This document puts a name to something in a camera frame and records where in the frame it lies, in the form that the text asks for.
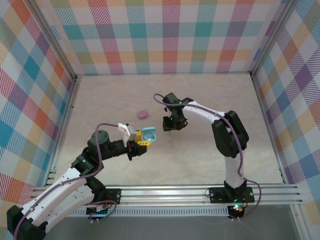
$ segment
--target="white robotic arm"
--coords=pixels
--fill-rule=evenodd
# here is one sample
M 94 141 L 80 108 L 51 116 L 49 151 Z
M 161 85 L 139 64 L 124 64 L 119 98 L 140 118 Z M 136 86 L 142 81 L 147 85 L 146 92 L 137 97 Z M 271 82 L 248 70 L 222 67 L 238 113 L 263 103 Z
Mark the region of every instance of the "white robotic arm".
M 244 178 L 243 155 L 247 148 L 249 136 L 234 111 L 220 112 L 198 104 L 191 98 L 178 99 L 172 92 L 164 96 L 162 102 L 170 116 L 163 117 L 163 130 L 181 130 L 188 125 L 187 121 L 198 119 L 211 125 L 215 145 L 224 156 L 226 177 L 224 188 L 210 188 L 211 203 L 254 202 L 252 188 L 247 187 Z
M 60 179 L 37 198 L 22 207 L 14 205 L 7 211 L 7 229 L 12 235 L 16 233 L 15 240 L 43 240 L 59 221 L 82 206 L 87 205 L 87 214 L 92 214 L 98 211 L 98 207 L 103 209 L 96 203 L 120 203 L 121 189 L 108 189 L 95 178 L 99 172 L 97 169 L 101 169 L 97 143 L 102 160 L 123 154 L 132 160 L 132 157 L 146 153 L 152 142 L 143 141 L 142 132 L 136 131 L 133 126 L 122 123 L 116 126 L 122 139 L 111 142 L 108 133 L 103 130 L 92 134 L 87 142 L 88 147 Z
M 196 101 L 191 101 L 188 104 L 202 107 L 202 109 L 200 109 L 199 107 L 185 106 L 182 109 L 182 113 L 188 121 L 198 120 L 203 122 L 206 125 L 208 124 L 212 125 L 215 121 L 221 119 L 217 115 L 214 115 L 212 113 L 209 113 L 208 111 L 203 110 L 203 108 L 210 110 L 212 112 L 216 112 L 221 116 L 225 115 L 225 113 L 222 111 L 212 110 L 210 108 L 207 108 L 205 106 L 198 104 Z M 226 170 L 225 182 L 234 189 L 240 187 L 245 181 L 238 174 L 238 168 L 240 165 L 240 155 L 238 154 L 235 158 L 232 158 L 230 156 L 224 156 L 224 160 L 225 160 L 225 170 Z M 244 165 L 241 166 L 240 173 L 241 175 L 244 174 Z

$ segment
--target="pink eraser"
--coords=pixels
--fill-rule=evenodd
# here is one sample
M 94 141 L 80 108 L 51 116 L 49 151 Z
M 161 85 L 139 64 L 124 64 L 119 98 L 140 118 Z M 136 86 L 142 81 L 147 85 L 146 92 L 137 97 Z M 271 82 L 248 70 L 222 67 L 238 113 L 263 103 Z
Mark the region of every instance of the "pink eraser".
M 148 117 L 148 111 L 142 110 L 138 112 L 138 119 L 146 119 Z

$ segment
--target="beige tabletop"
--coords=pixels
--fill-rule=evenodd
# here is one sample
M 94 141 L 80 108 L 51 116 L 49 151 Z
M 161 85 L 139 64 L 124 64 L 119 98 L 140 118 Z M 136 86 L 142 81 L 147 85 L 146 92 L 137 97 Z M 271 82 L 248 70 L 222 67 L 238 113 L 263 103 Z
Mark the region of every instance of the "beige tabletop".
M 263 120 L 249 74 L 152 74 L 101 75 L 82 78 L 64 145 L 58 160 L 56 179 L 71 166 L 87 146 L 101 122 L 129 123 L 137 130 L 156 127 L 157 141 L 140 157 L 127 155 L 103 161 L 97 178 L 106 185 L 222 184 L 225 160 L 216 148 L 210 124 L 189 121 L 180 131 L 164 132 L 164 106 L 153 94 L 173 92 L 189 97 L 216 111 L 236 111 L 249 134 L 244 174 L 259 183 L 282 183 L 278 163 Z M 138 119 L 147 110 L 149 117 Z M 115 127 L 102 127 L 110 140 L 121 139 Z

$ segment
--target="blue toy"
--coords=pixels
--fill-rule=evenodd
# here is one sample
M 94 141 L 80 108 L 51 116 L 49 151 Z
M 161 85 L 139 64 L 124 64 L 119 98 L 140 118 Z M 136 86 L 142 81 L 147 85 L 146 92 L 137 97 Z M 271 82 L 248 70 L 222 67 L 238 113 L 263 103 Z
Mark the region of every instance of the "blue toy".
M 154 133 L 156 130 L 157 129 L 156 129 L 155 126 L 145 127 L 143 129 L 141 129 L 141 132 L 142 132 L 141 140 L 142 141 L 148 141 L 148 142 L 156 141 L 157 140 L 157 136 Z

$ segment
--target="plaid wall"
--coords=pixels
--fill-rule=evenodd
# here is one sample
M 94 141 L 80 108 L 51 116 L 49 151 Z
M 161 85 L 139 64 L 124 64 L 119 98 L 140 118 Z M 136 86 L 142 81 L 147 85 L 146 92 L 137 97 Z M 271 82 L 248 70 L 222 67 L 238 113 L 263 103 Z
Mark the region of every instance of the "plaid wall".
M 72 82 L 23 0 L 0 4 L 0 239 L 6 211 L 40 186 Z
M 300 0 L 255 83 L 288 182 L 320 239 L 320 0 Z
M 37 2 L 73 66 L 96 75 L 247 72 L 286 0 Z
M 254 55 L 253 61 L 251 62 L 249 70 L 248 70 L 249 72 L 252 71 L 253 67 L 255 66 L 255 64 L 257 62 L 258 57 L 260 56 L 260 54 L 263 50 L 263 48 L 266 46 L 267 40 L 269 39 L 271 33 L 274 31 L 274 29 L 276 27 L 277 20 L 279 19 L 282 11 L 284 10 L 284 7 L 287 2 L 288 2 L 288 0 L 281 0 L 281 3 L 279 4 L 279 6 L 275 12 L 269 27 L 267 28 L 266 32 L 264 33 L 264 36 L 263 36 L 262 41 L 259 45 L 259 48 L 257 49 L 257 51 Z

